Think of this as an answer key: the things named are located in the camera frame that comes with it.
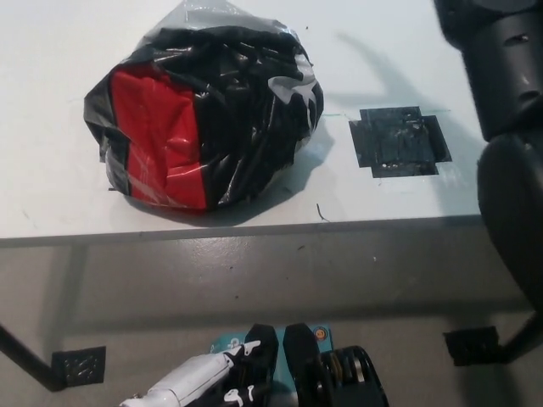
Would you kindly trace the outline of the white and black left hand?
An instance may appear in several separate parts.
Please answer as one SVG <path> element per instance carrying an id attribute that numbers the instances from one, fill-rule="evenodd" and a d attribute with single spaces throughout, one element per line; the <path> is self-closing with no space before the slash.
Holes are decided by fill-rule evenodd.
<path id="1" fill-rule="evenodd" d="M 256 340 L 217 354 L 194 356 L 153 385 L 144 399 L 150 406 L 188 406 L 260 346 L 261 341 Z"/>

